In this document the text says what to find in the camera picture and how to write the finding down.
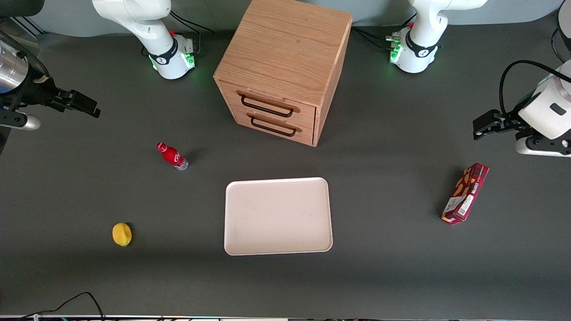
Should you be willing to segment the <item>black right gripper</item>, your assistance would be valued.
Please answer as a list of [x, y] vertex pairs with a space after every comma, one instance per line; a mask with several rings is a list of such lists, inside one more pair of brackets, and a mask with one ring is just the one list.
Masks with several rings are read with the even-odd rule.
[[83, 112], [94, 118], [100, 117], [97, 101], [76, 90], [69, 92], [58, 88], [53, 79], [37, 83], [28, 81], [22, 85], [20, 102], [28, 105], [42, 105], [58, 112], [73, 110]]

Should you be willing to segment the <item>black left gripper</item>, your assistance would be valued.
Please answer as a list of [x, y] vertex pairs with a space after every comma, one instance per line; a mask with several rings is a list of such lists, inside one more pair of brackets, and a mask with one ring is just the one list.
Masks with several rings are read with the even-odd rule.
[[480, 115], [473, 120], [473, 139], [480, 140], [489, 134], [501, 134], [516, 131], [517, 136], [532, 136], [534, 130], [519, 115], [521, 109], [513, 109], [510, 112], [498, 111], [496, 109]]

